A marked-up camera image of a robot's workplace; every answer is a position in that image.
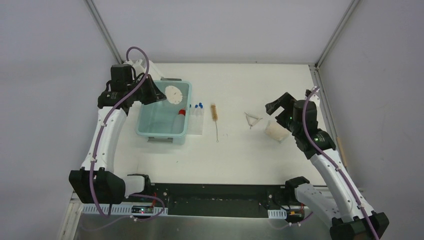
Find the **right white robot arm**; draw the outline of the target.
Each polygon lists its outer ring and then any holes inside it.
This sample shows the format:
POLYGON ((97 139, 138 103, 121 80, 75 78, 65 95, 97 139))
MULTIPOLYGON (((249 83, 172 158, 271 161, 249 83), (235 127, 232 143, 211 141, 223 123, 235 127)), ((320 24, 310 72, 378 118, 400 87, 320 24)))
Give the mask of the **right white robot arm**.
POLYGON ((284 200, 290 205, 307 206, 329 228, 333 240, 379 240, 389 226, 384 212, 376 212, 367 202, 344 167, 336 144, 318 127, 318 107, 308 90, 305 100, 288 92, 265 105, 266 113, 283 111, 276 122, 294 137, 296 146, 316 168, 331 193, 326 198, 303 176, 287 180, 284 200))

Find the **teal storage bin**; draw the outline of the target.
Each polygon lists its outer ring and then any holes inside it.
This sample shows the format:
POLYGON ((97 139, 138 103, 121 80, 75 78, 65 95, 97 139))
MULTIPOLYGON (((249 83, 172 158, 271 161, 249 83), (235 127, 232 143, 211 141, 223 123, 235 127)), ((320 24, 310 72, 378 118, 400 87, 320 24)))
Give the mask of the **teal storage bin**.
MULTIPOLYGON (((154 83, 158 87, 158 81, 182 81, 182 80, 155 80, 154 83)), ((135 126, 135 133, 141 137, 147 138, 148 142, 164 142, 175 145, 183 145, 186 140, 189 123, 189 111, 192 96, 192 84, 191 84, 191 95, 189 104, 184 107, 167 107, 164 106, 164 101, 155 102, 149 105, 142 105, 140 108, 137 124, 135 126), (186 110, 184 130, 180 134, 172 134, 171 128, 175 116, 178 114, 180 109, 186 110)))

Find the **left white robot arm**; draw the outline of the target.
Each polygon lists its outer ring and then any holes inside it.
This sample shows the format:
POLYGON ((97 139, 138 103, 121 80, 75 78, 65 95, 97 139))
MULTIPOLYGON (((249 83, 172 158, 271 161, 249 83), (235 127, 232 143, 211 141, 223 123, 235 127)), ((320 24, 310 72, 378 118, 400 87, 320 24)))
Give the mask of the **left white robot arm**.
POLYGON ((134 195, 140 202, 152 198, 148 175, 133 173, 119 177, 114 173, 114 159, 122 127, 135 102, 150 105, 165 101, 166 95, 150 74, 136 74, 129 64, 114 64, 111 79, 97 98, 97 122, 88 154, 79 170, 72 170, 69 182, 85 204, 120 204, 134 195))

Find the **red cap wash bottle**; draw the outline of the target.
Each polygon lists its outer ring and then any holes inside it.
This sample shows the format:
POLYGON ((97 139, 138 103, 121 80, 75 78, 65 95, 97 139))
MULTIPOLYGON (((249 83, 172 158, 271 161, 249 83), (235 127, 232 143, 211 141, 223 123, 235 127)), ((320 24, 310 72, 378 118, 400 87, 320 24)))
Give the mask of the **red cap wash bottle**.
POLYGON ((184 131, 186 119, 186 110, 184 108, 180 109, 173 120, 171 127, 172 134, 181 134, 184 131))

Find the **tan test tube brush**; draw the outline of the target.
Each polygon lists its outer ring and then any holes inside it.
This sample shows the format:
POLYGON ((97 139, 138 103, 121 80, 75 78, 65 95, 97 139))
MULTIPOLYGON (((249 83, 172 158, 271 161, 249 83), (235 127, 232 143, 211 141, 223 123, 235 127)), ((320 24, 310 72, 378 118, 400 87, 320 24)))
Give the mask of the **tan test tube brush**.
POLYGON ((210 105, 210 109, 211 109, 211 117, 212 120, 215 124, 215 133, 216 133, 216 142, 219 142, 219 131, 218 131, 218 112, 217 112, 217 106, 212 103, 210 105))

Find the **beige sponge block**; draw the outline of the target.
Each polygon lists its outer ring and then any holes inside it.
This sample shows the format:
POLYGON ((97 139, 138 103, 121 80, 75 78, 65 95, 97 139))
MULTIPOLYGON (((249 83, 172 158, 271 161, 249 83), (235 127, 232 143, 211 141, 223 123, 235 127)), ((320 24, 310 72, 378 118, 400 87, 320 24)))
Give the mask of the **beige sponge block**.
POLYGON ((268 137, 279 143, 281 143, 291 135, 291 133, 287 129, 279 125, 277 122, 271 120, 268 121, 264 129, 264 133, 268 137))

